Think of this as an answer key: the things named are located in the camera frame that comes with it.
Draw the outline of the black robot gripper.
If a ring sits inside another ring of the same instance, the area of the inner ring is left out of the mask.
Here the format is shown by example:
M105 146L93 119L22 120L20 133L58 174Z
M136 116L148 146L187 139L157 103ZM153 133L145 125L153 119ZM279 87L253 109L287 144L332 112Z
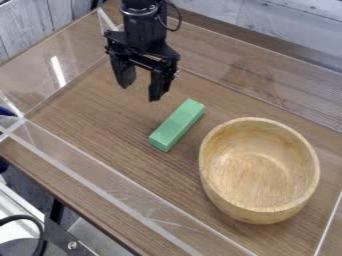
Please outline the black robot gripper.
M167 45L167 32L179 30L167 26L165 8L121 8L121 31L107 31L105 52L117 84L127 89L136 80L135 67L151 71L148 101L159 101L168 92L177 71L179 53Z

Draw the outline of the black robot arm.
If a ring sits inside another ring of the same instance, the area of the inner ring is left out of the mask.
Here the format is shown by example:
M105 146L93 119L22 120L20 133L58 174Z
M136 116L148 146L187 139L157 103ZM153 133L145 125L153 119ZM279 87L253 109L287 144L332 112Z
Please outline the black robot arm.
M123 31L107 30L105 53L117 84L127 89L136 80L136 69L151 72L148 101L159 101L176 77L180 54L168 46L167 32L177 31L181 23L167 26L168 0L121 0Z

